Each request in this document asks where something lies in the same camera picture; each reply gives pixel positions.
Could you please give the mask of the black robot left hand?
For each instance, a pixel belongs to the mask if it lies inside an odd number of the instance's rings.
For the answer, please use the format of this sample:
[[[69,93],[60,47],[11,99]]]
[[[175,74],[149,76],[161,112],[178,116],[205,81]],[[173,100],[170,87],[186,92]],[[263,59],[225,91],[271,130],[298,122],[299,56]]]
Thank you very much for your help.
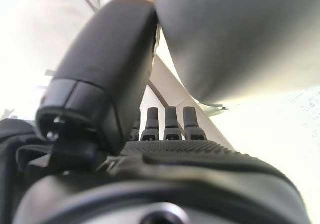
[[[65,55],[35,116],[45,145],[17,153],[29,189],[15,224],[308,224],[295,185],[272,165],[206,138],[196,111],[139,107],[158,18],[145,0],[103,7]]]

